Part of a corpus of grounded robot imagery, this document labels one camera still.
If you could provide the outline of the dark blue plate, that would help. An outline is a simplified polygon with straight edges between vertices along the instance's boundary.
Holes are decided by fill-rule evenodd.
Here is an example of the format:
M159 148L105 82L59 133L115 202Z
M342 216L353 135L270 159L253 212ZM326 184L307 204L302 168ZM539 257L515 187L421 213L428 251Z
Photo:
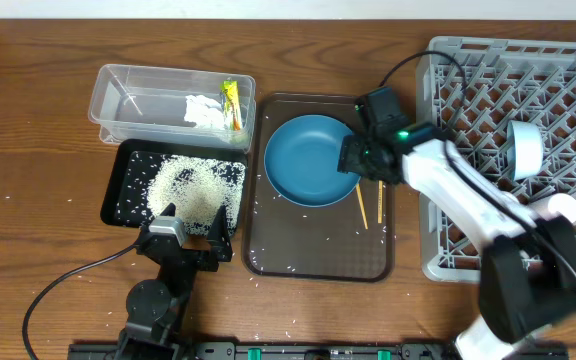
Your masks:
M342 143L353 131L325 115L301 115L282 124L264 151L264 170L272 187L304 207L340 202L359 184L360 176L337 170Z

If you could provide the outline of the white napkin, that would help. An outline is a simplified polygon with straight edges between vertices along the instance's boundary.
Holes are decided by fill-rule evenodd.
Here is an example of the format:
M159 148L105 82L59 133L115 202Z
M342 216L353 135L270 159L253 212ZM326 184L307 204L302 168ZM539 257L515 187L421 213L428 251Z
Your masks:
M227 128L222 105L217 100L204 95L188 95L184 121L193 123L196 128L220 129Z

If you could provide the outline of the green yellow snack wrapper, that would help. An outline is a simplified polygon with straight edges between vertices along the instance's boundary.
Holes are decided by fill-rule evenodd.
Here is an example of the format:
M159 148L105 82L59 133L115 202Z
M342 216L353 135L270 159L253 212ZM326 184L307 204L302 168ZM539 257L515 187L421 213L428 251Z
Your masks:
M226 80L221 85L223 101L223 115L225 122L231 130L239 131L243 128L238 82Z

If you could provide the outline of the light blue bowl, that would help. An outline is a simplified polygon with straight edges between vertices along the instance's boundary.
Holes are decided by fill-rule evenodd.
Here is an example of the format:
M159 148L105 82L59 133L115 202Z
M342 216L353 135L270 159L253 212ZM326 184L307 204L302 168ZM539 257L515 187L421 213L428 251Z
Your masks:
M513 181L536 176L543 164L543 142L537 125L510 121L507 127L508 165Z

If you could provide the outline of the white cup green inside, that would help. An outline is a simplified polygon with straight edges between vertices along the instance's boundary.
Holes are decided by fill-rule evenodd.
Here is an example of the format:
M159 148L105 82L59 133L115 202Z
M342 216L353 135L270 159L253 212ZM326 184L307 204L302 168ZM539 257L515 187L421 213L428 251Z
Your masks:
M565 193L556 193L539 199L528 204L528 207L546 220L563 216L570 223L576 222L576 200Z

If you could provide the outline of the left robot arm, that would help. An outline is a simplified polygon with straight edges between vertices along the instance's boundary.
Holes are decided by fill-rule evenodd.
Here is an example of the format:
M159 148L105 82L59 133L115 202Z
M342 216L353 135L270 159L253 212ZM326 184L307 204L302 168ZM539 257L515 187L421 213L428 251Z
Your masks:
M118 360L190 359L194 350L179 341L178 330L185 315L198 272L215 272L232 260L225 206L220 206L207 235L207 250L184 246L187 235L175 205L169 204L140 228L136 252L159 266L156 278L143 280L128 293L128 318L120 332Z

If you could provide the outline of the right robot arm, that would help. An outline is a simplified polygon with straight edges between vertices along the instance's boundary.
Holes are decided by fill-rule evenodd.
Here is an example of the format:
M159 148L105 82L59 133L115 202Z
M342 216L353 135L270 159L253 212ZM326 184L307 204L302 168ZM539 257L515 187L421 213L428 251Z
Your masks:
M504 359L576 314L574 228L500 191L440 129L414 125L389 87L355 101L364 130L344 138L343 173L407 184L438 206L481 258L480 315L454 341L462 359Z

